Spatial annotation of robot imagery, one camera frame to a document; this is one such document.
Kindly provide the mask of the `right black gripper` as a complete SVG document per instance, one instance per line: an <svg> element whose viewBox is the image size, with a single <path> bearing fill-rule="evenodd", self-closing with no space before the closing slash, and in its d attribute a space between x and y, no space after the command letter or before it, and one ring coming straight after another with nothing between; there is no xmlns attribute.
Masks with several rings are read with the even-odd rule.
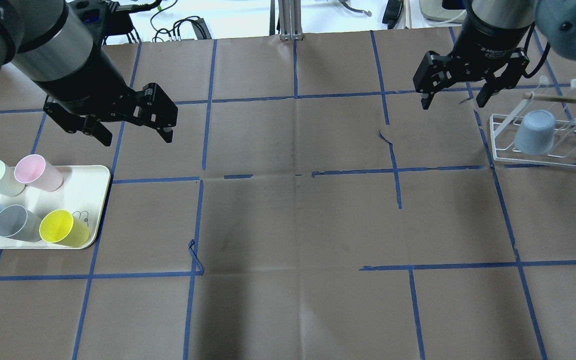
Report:
<svg viewBox="0 0 576 360"><path fill-rule="evenodd" d="M523 77L530 59L526 51L515 48L506 58L464 59L461 55L440 55L427 51L413 75L423 110L428 110L437 92L457 83L484 81L475 102L483 109L502 90L514 89Z"/></svg>

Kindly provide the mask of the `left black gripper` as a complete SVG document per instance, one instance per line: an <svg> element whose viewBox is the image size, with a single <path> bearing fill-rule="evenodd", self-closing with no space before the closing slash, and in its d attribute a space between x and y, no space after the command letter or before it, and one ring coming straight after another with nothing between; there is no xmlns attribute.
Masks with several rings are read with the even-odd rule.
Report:
<svg viewBox="0 0 576 360"><path fill-rule="evenodd" d="M68 133L82 132L99 141L103 146L112 145L113 134L103 123L128 122L136 126L154 129L163 141L171 144L174 128L178 124L178 107L164 89L151 82L142 90L130 89L110 100L97 110L86 110L74 114L66 110L55 99L48 96L43 111Z"/></svg>

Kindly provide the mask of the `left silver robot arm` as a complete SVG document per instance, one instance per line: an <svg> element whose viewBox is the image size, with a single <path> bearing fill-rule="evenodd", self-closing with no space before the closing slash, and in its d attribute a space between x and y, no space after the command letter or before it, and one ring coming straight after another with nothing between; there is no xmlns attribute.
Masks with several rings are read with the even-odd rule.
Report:
<svg viewBox="0 0 576 360"><path fill-rule="evenodd" d="M154 129L173 141L178 107L156 83L128 86L102 48L103 39L129 34L130 14L158 0L0 0L0 70L12 63L46 93L43 111L67 133L112 143L105 123Z"/></svg>

